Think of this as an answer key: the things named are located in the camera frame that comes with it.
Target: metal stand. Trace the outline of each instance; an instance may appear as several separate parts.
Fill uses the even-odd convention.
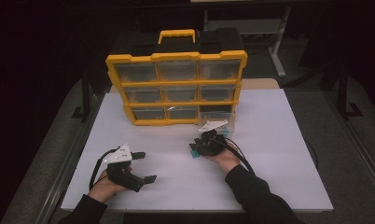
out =
[[[279,77],[286,76],[285,70],[283,68],[283,65],[280,62],[280,59],[278,58],[277,52],[278,52],[278,48],[280,48],[281,40],[283,39],[289,13],[290,13],[290,7],[287,7],[285,9],[283,18],[280,21],[280,26],[278,28],[278,33],[277,33],[277,40],[275,41],[273,46],[269,47],[269,54],[271,56],[272,63],[274,64],[275,70],[277,70],[277,74]]]

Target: white bracket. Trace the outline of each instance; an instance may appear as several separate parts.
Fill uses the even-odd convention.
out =
[[[213,129],[217,129],[219,127],[222,127],[223,125],[227,124],[228,121],[225,119],[225,120],[221,120],[221,121],[207,121],[206,124],[204,124],[204,126],[202,126],[200,129],[199,129],[199,133],[205,133],[205,132],[209,132]]]
[[[106,158],[103,159],[103,163],[116,163],[122,161],[131,161],[132,153],[130,152],[129,145],[124,145],[116,150],[114,153],[110,153]]]

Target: yellow storage organizer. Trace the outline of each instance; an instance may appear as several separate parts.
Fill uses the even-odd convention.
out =
[[[124,33],[106,59],[134,125],[232,119],[247,55],[234,28]]]

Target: dark background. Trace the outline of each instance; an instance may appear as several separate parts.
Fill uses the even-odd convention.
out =
[[[72,86],[84,72],[96,92],[109,85],[104,60],[120,31],[202,29],[197,8],[120,11],[110,9],[115,2],[146,3],[0,0],[0,220]],[[246,19],[263,12],[252,10],[226,14]],[[213,15],[222,17],[225,9]],[[311,38],[301,65],[315,68],[344,55],[349,75],[375,104],[375,2],[295,6],[285,36],[300,35]]]

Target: gray floor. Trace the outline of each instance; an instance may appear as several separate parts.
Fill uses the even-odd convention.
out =
[[[280,60],[286,71],[284,78],[277,77],[265,49],[255,45],[247,46],[250,60],[243,77],[272,77],[280,84],[285,84],[302,76],[310,71],[298,67],[299,57],[306,43],[307,40],[302,38],[284,40],[279,50]],[[306,223],[375,224],[375,185],[358,153],[356,144],[346,131],[346,121],[341,119],[334,109],[335,92],[321,91],[318,88],[320,78],[321,76],[314,77],[295,89],[286,89],[285,93],[303,137],[318,155],[318,172],[335,209],[331,212],[298,214],[298,216]],[[27,177],[21,183],[3,223],[35,223],[37,220],[42,205],[51,191],[52,181],[59,174],[65,155],[76,141],[79,129],[83,128],[79,119],[71,119],[75,107],[81,104],[80,94],[80,83],[77,83],[60,108],[59,115],[39,149]],[[351,118],[348,125],[354,128],[368,154],[375,161],[375,107],[359,83],[351,78],[348,86],[348,101],[356,103],[364,114],[363,117]],[[68,213],[56,209],[50,223],[57,223]],[[123,217],[121,213],[107,211],[102,223],[123,223]],[[134,218],[128,215],[125,215],[124,220],[124,223],[134,222]],[[197,218],[182,220],[184,223],[202,223]],[[211,219],[205,219],[205,222],[211,222]]]

